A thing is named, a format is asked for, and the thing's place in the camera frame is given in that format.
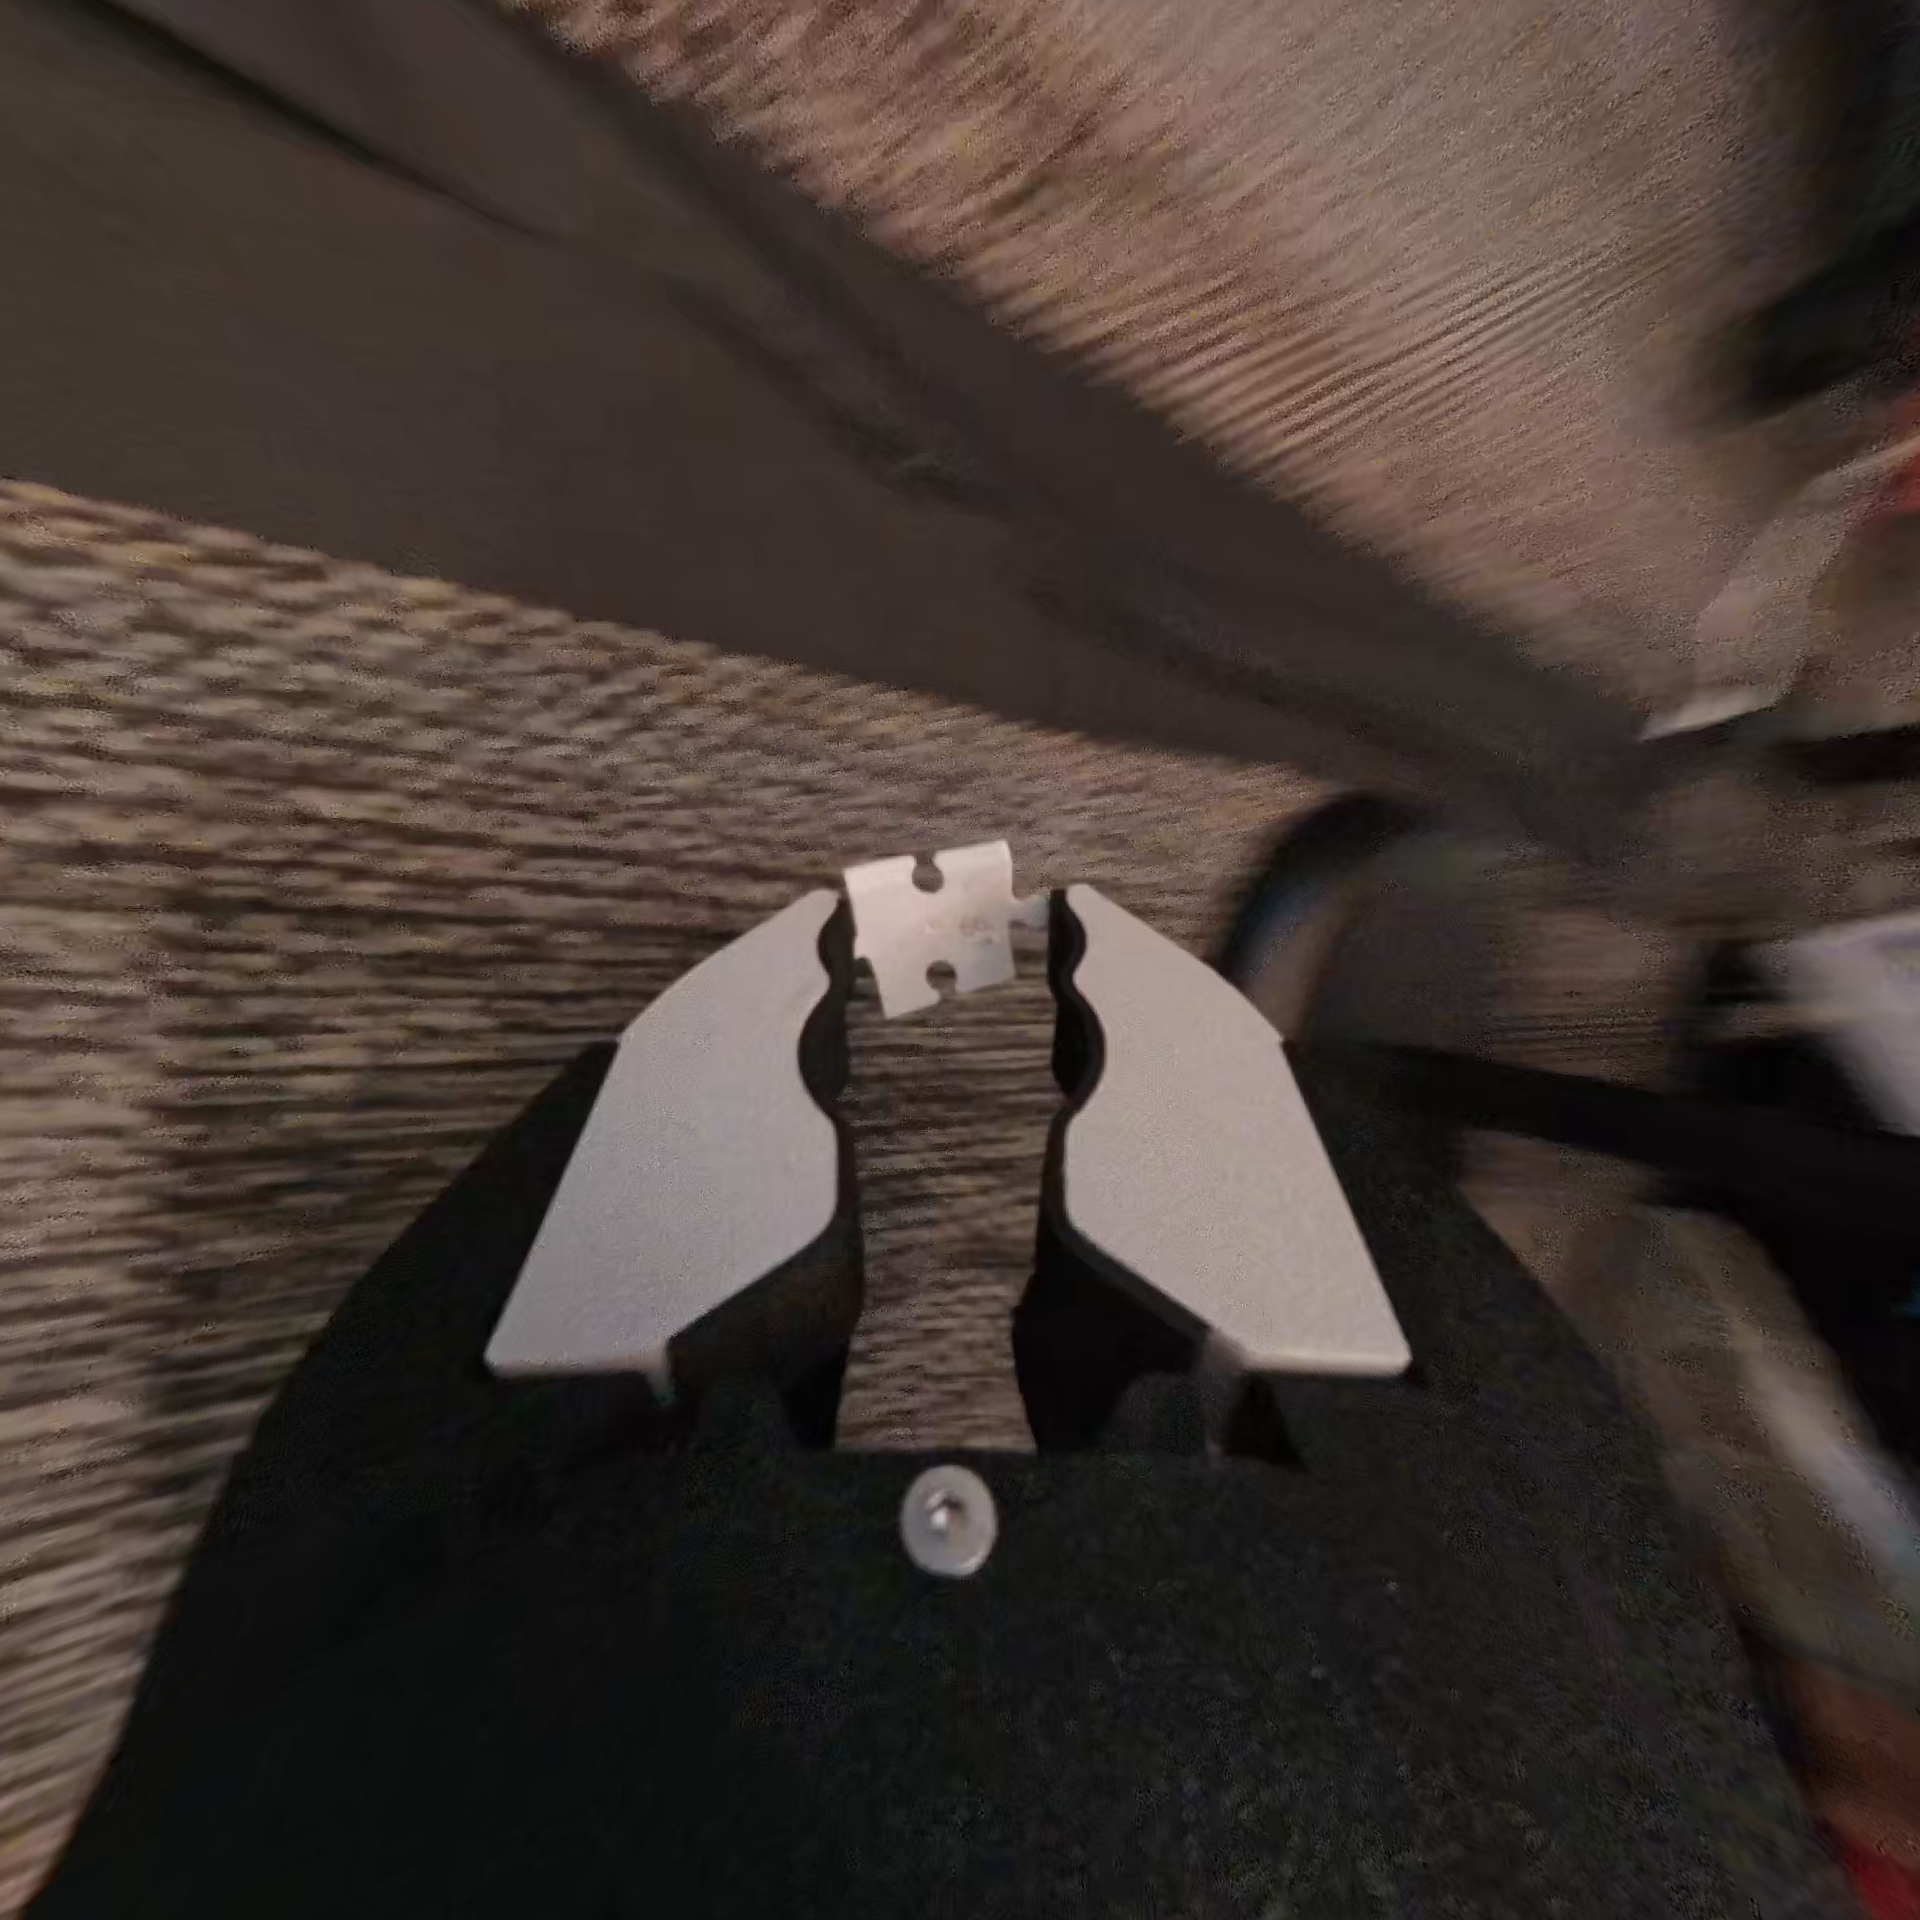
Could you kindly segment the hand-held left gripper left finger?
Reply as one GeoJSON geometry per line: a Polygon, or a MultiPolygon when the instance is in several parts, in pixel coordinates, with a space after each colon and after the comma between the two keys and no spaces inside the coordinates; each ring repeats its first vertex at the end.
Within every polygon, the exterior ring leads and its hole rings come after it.
{"type": "Polygon", "coordinates": [[[484,1345],[502,1380],[641,1375],[662,1400],[843,1360],[861,1307],[833,892],[683,972],[618,1035],[484,1345]]]}

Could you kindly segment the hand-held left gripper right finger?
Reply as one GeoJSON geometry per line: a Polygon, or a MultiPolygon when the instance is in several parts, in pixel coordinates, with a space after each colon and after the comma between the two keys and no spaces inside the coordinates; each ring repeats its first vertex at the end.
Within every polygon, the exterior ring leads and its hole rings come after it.
{"type": "Polygon", "coordinates": [[[1034,1249],[1034,1400],[1139,1378],[1402,1380],[1410,1345],[1278,1030],[1090,884],[1050,901],[1061,1110],[1034,1249]]]}

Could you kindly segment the white puzzle piece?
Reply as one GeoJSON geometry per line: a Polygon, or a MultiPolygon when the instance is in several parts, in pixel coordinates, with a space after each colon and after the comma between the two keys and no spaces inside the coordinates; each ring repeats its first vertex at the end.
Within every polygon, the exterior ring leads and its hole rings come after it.
{"type": "Polygon", "coordinates": [[[935,1008],[949,972],[957,995],[995,989],[1015,978],[1013,931],[1045,931],[1043,895],[1015,889],[1012,843],[1004,837],[951,846],[925,858],[894,853],[843,867],[850,909],[850,952],[873,976],[885,1020],[935,1008]]]}

